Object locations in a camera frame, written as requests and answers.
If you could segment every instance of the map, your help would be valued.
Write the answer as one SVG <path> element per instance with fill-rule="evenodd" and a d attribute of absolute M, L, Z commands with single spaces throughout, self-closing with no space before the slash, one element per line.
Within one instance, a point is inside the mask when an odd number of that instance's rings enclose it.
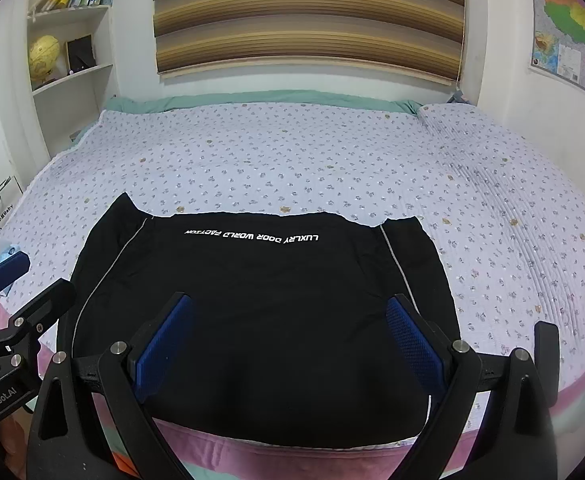
<path fill-rule="evenodd" d="M 585 89 L 585 2 L 534 0 L 532 65 Z"/>

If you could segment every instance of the white quilt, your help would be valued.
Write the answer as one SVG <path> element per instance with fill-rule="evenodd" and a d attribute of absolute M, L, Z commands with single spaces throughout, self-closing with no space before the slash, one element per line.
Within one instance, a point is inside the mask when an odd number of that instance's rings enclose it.
<path fill-rule="evenodd" d="M 34 180 L 2 237 L 31 258 L 13 313 L 69 278 L 83 243 L 127 192 L 156 216 L 329 211 L 376 226 L 416 216 L 445 266 L 463 337 L 477 351 L 533 351 L 556 323 L 560 387 L 585 370 L 585 198 L 520 136 L 469 105 L 419 117 L 303 104 L 105 111 Z M 42 341 L 55 347 L 56 328 Z M 480 395 L 467 428 L 478 428 Z"/>

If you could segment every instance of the white paper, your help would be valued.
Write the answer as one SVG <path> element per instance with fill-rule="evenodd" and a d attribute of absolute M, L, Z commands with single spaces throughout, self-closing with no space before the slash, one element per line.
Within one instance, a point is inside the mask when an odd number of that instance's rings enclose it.
<path fill-rule="evenodd" d="M 573 83 L 578 83 L 581 78 L 581 51 L 559 44 L 557 73 Z"/>

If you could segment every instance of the pink fabric trim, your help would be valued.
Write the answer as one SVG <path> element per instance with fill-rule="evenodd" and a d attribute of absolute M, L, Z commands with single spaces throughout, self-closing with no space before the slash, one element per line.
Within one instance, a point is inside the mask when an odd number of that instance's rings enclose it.
<path fill-rule="evenodd" d="M 8 325 L 10 315 L 0 304 L 0 327 Z M 45 373 L 52 351 L 45 346 L 38 355 L 40 374 Z M 585 392 L 585 372 L 559 392 L 552 415 L 562 413 Z M 95 396 L 95 406 L 103 425 L 114 427 L 105 399 Z M 205 469 L 249 480 L 382 480 L 397 468 L 411 446 L 391 449 L 331 451 L 260 446 L 189 430 L 157 420 L 157 427 L 177 457 Z M 477 431 L 464 433 L 446 470 L 463 467 L 472 449 Z"/>

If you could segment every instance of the bookshelf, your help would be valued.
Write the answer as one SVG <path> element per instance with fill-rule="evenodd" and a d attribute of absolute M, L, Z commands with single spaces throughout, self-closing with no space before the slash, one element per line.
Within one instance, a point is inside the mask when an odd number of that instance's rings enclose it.
<path fill-rule="evenodd" d="M 44 86 L 32 84 L 32 99 L 50 158 L 72 145 L 71 136 L 97 120 L 109 98 L 118 94 L 112 49 L 110 5 L 69 7 L 39 12 L 40 0 L 29 0 L 28 47 L 42 36 L 55 37 L 61 54 Z M 69 73 L 66 44 L 92 37 L 96 66 Z"/>

